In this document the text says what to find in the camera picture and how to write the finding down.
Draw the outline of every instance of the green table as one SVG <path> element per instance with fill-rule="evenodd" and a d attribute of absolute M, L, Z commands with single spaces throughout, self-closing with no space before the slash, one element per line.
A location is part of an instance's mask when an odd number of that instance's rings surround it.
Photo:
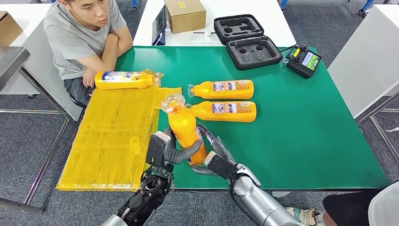
<path fill-rule="evenodd" d="M 264 189 L 380 188 L 388 181 L 342 100 L 325 66 L 305 80 L 281 63 L 247 71 L 235 68 L 225 47 L 134 47 L 121 56 L 116 71 L 149 68 L 165 73 L 163 87 L 203 81 L 250 79 L 255 86 L 253 123 L 201 121 L 220 136 L 237 162 L 247 165 Z M 160 113 L 159 130 L 168 126 Z M 222 178 L 193 173 L 188 163 L 175 167 L 181 189 L 225 189 Z"/>

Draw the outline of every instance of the person's leg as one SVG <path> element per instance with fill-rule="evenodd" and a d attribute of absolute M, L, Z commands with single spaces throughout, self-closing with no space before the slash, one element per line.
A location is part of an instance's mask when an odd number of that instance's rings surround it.
<path fill-rule="evenodd" d="M 368 206 L 381 190 L 327 196 L 323 205 L 328 214 L 323 214 L 323 220 L 325 223 L 330 222 L 332 226 L 369 226 Z"/>
<path fill-rule="evenodd" d="M 75 79 L 64 80 L 64 87 L 66 91 L 72 94 L 73 98 L 85 105 L 88 104 L 93 93 L 93 88 L 86 88 L 83 85 L 83 77 L 78 77 Z"/>

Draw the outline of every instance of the gray t-shirt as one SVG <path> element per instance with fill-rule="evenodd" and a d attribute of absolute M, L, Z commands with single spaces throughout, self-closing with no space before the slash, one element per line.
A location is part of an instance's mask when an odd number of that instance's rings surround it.
<path fill-rule="evenodd" d="M 77 59 L 101 55 L 108 34 L 126 25 L 115 0 L 108 0 L 108 4 L 108 23 L 96 32 L 82 26 L 59 2 L 51 5 L 44 18 L 44 31 L 62 80 L 83 76 L 86 67 Z"/>

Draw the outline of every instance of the man's arm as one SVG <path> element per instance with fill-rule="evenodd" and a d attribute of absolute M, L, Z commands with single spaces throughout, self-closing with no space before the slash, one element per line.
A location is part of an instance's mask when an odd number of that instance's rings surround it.
<path fill-rule="evenodd" d="M 83 73 L 83 85 L 94 88 L 94 77 L 100 71 L 113 71 L 115 69 L 116 58 L 118 54 L 119 38 L 116 34 L 109 34 L 105 42 L 103 55 L 99 58 L 97 55 L 92 55 L 84 59 L 79 59 L 78 62 L 86 66 L 87 69 Z"/>
<path fill-rule="evenodd" d="M 119 37 L 118 41 L 118 57 L 126 53 L 133 46 L 133 39 L 128 26 L 124 26 L 115 31 L 115 34 Z"/>
<path fill-rule="evenodd" d="M 94 72 L 113 71 L 118 54 L 118 41 L 119 38 L 116 34 L 109 34 L 101 58 L 97 55 L 92 55 L 83 59 L 78 59 L 78 62 Z"/>

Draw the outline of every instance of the cardboard box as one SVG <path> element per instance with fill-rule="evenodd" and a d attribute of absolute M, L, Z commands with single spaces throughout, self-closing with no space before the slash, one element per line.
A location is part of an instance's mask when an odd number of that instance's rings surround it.
<path fill-rule="evenodd" d="M 5 11 L 0 11 L 0 46 L 9 46 L 22 33 L 21 27 Z"/>
<path fill-rule="evenodd" d="M 207 11 L 200 0 L 165 0 L 173 34 L 204 29 Z"/>

